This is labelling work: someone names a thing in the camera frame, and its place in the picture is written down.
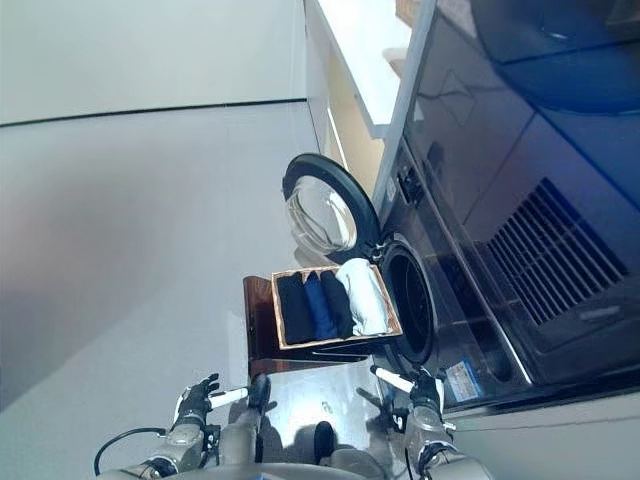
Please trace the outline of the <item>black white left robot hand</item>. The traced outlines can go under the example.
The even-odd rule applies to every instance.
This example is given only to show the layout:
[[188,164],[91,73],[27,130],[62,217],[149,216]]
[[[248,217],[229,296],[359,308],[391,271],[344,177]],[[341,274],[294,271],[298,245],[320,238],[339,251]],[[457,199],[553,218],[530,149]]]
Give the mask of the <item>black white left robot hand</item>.
[[199,383],[187,387],[176,402],[173,424],[186,418],[195,418],[204,423],[211,411],[248,397],[247,386],[220,390],[218,380],[219,374],[212,373]]

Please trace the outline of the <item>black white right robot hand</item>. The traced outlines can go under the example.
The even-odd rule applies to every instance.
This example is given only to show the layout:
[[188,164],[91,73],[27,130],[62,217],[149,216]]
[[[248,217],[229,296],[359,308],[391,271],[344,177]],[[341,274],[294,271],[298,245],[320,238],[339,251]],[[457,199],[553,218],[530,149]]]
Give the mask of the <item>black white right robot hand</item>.
[[425,368],[418,367],[410,375],[403,376],[373,365],[370,372],[384,383],[407,393],[414,406],[430,406],[436,411],[443,409],[441,381]]

